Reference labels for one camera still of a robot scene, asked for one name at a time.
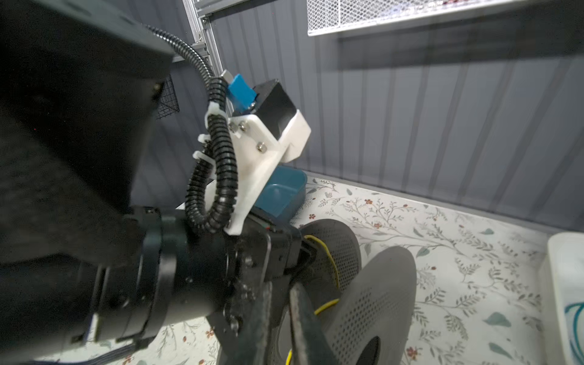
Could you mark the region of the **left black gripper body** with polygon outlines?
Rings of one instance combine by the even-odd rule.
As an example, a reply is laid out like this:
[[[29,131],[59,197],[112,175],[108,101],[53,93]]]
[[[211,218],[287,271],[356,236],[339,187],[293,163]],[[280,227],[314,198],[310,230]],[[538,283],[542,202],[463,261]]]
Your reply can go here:
[[[304,240],[300,230],[276,218],[248,218],[242,233],[229,239],[234,269],[228,295],[220,309],[207,317],[219,338],[238,338],[249,326],[252,307],[265,284],[272,285],[272,311],[268,328],[279,326],[287,306],[291,283],[312,264],[317,246]]]

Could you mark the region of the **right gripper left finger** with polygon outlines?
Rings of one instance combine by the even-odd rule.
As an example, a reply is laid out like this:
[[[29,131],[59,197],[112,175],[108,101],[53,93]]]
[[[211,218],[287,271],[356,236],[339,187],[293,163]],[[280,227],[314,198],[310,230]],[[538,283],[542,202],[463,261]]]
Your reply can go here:
[[[228,355],[227,364],[265,364],[270,342],[270,319],[272,316],[273,284],[262,288],[261,295],[253,304],[251,316],[237,346]]]

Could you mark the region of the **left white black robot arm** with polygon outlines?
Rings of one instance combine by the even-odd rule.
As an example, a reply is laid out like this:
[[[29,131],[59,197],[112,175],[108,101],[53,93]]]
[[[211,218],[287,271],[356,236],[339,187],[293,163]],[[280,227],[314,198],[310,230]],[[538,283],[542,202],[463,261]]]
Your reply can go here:
[[[173,57],[207,109],[183,209],[133,206]],[[141,351],[205,317],[229,364],[265,364],[293,279],[316,257],[255,206],[310,127],[278,82],[216,75],[189,44],[102,1],[1,3],[1,362],[90,337]]]

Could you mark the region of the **grey perforated cable spool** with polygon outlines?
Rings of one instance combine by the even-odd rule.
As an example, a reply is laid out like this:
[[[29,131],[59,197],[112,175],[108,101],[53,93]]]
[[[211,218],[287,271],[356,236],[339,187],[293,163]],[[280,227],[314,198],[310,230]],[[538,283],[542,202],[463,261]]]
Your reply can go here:
[[[410,251],[392,246],[368,263],[354,232],[324,219],[301,227],[319,239],[315,261],[301,272],[322,331],[339,364],[398,364],[415,306],[417,271]]]

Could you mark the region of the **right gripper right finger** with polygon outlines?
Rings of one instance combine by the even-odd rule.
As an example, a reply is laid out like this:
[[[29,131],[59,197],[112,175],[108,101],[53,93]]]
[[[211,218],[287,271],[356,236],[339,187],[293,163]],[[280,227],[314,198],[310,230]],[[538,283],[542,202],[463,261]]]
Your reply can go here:
[[[301,283],[290,290],[290,364],[338,364]]]

